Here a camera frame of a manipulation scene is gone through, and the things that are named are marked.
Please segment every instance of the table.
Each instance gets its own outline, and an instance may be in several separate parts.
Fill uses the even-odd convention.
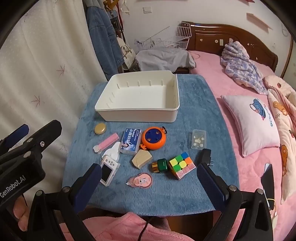
[[[151,151],[153,161],[161,158],[171,160],[177,155],[188,152],[195,160],[199,151],[191,149],[193,129],[207,132],[207,148],[212,150],[211,166],[216,175],[230,185],[239,187],[238,170],[228,129],[218,104],[205,79],[198,75],[178,75],[180,108],[173,123],[122,123],[106,122],[107,130],[97,136],[94,127],[104,122],[95,112],[94,106],[107,83],[98,84],[86,104],[67,158],[63,186],[71,186],[82,176],[92,163],[100,163],[100,156],[92,150],[94,145],[117,132],[120,138],[126,128],[145,130],[151,126],[164,126],[167,141],[163,148]],[[147,164],[141,170],[132,163],[133,156],[120,154],[119,167],[109,187],[101,183],[90,199],[90,204],[117,213],[132,211],[143,216],[170,216],[203,213],[214,210],[208,196],[201,186],[196,171],[177,180],[172,173],[152,173]],[[125,183],[141,172],[150,173],[153,184],[149,189],[131,188]]]

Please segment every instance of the white plastic storage box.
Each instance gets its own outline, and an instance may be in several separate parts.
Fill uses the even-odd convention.
[[[164,70],[112,76],[95,110],[105,121],[171,123],[179,106],[177,76]]]

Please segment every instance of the denim jacket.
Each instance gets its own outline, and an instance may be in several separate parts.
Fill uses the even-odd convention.
[[[86,20],[94,51],[107,80],[110,80],[124,63],[115,30],[105,9],[88,7]]]

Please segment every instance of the white curtain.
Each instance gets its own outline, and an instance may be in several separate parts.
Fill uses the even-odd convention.
[[[39,189],[60,190],[79,116],[103,81],[81,0],[40,0],[9,34],[0,49],[0,139],[24,123],[29,135],[53,119],[62,124],[43,152],[46,177],[25,194],[29,201]]]

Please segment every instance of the white handbag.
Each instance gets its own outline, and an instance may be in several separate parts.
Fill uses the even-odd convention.
[[[136,59],[136,53],[131,49],[124,41],[123,39],[117,37],[117,41],[120,45],[122,54],[123,54],[123,59],[124,59],[124,64],[122,65],[122,68],[124,70],[129,70],[131,66],[133,65],[135,59]]]

